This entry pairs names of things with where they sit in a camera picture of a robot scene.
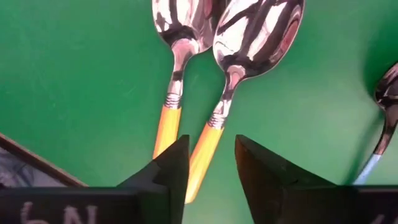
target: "spoon handle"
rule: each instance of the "spoon handle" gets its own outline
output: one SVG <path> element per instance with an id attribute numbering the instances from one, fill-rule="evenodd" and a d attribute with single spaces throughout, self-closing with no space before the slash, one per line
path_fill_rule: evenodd
<path id="1" fill-rule="evenodd" d="M 163 105 L 155 143 L 153 159 L 164 152 L 177 140 L 180 124 L 181 107 L 174 109 Z"/>
<path id="2" fill-rule="evenodd" d="M 206 171 L 210 165 L 216 151 L 218 141 L 221 138 L 224 128 L 217 129 L 209 126 L 206 123 L 203 129 L 198 144 L 193 150 L 190 159 L 190 170 L 188 178 L 187 194 L 185 196 L 185 203 L 191 203 L 197 196 L 201 182 L 205 177 Z"/>
<path id="3" fill-rule="evenodd" d="M 376 164 L 379 162 L 379 159 L 384 154 L 384 152 L 387 149 L 387 146 L 390 143 L 392 135 L 394 134 L 394 131 L 397 126 L 397 121 L 395 119 L 388 119 L 388 117 L 389 117 L 388 112 L 389 111 L 387 111 L 387 116 L 384 121 L 383 132 L 381 134 L 380 140 L 379 140 L 376 148 L 374 149 L 372 156 L 367 161 L 363 170 L 361 171 L 361 173 L 358 175 L 358 177 L 354 181 L 354 183 L 353 183 L 354 185 L 363 185 L 366 183 L 366 180 L 368 179 L 369 174 L 374 169 Z"/>

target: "serving spoon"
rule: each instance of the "serving spoon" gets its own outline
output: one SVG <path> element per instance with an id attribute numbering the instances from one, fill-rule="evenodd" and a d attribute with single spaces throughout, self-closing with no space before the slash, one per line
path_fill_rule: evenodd
<path id="1" fill-rule="evenodd" d="M 386 151 L 398 122 L 398 63 L 396 63 L 380 80 L 374 92 L 374 101 L 383 110 L 384 127 L 372 156 L 367 161 L 354 185 L 365 184 L 369 174 Z"/>
<path id="2" fill-rule="evenodd" d="M 208 50 L 226 0 L 152 0 L 155 28 L 174 54 L 174 67 L 162 107 L 153 158 L 177 139 L 183 70 L 191 57 Z"/>
<path id="3" fill-rule="evenodd" d="M 185 203 L 200 188 L 242 81 L 274 68 L 286 54 L 300 26 L 305 0 L 232 0 L 218 23 L 213 53 L 226 84 L 190 158 Z"/>

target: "metal spoon neck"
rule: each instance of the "metal spoon neck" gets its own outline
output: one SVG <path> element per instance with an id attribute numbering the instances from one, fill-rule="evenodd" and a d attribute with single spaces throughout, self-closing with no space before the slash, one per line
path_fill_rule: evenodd
<path id="1" fill-rule="evenodd" d="M 183 70 L 173 71 L 172 78 L 167 88 L 167 96 L 164 105 L 171 109 L 181 107 L 183 93 Z"/>
<path id="2" fill-rule="evenodd" d="M 193 39 L 180 39 L 172 45 L 172 52 L 174 54 L 173 71 L 182 71 L 188 61 L 199 53 L 199 45 Z"/>
<path id="3" fill-rule="evenodd" d="M 222 129 L 229 115 L 232 99 L 239 83 L 244 80 L 246 71 L 240 65 L 232 65 L 225 71 L 225 87 L 220 101 L 218 102 L 213 114 L 208 122 L 209 126 Z"/>
<path id="4" fill-rule="evenodd" d="M 392 135 L 394 134 L 396 127 L 397 127 L 397 120 L 392 119 L 387 115 L 384 120 L 384 126 L 380 140 L 377 143 L 376 148 L 374 149 L 373 152 L 374 154 L 383 155 L 384 151 L 387 149 L 387 146 L 389 145 L 392 139 Z"/>

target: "shiny metal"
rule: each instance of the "shiny metal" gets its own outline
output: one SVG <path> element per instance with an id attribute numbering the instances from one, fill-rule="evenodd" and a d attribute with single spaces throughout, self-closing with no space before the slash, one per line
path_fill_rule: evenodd
<path id="1" fill-rule="evenodd" d="M 365 184 L 369 174 L 379 162 L 390 143 L 398 122 L 398 63 L 396 63 L 380 80 L 374 92 L 374 101 L 385 114 L 384 127 L 373 155 L 367 161 L 354 185 Z"/>
<path id="2" fill-rule="evenodd" d="M 155 28 L 174 54 L 165 106 L 180 107 L 183 70 L 192 56 L 211 47 L 225 7 L 226 0 L 152 0 Z"/>
<path id="3" fill-rule="evenodd" d="M 374 154 L 382 155 L 390 143 L 398 122 L 398 63 L 382 78 L 374 99 L 385 114 L 384 127 Z"/>
<path id="4" fill-rule="evenodd" d="M 305 0 L 232 0 L 221 16 L 213 53 L 226 85 L 208 124 L 221 129 L 243 80 L 268 72 L 286 54 L 299 29 Z"/>

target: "green table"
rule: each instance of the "green table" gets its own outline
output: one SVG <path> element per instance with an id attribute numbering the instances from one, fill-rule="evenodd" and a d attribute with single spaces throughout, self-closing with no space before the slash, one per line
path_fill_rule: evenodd
<path id="1" fill-rule="evenodd" d="M 250 220 L 236 134 L 334 183 L 352 180 L 381 132 L 371 93 L 398 58 L 397 10 L 396 0 L 308 0 L 286 58 L 239 87 L 184 223 Z M 3 0 L 0 28 L 0 132 L 92 186 L 150 161 L 173 63 L 150 0 Z M 180 134 L 193 148 L 224 77 L 212 52 L 185 74 Z M 397 147 L 394 138 L 370 184 L 398 184 Z"/>

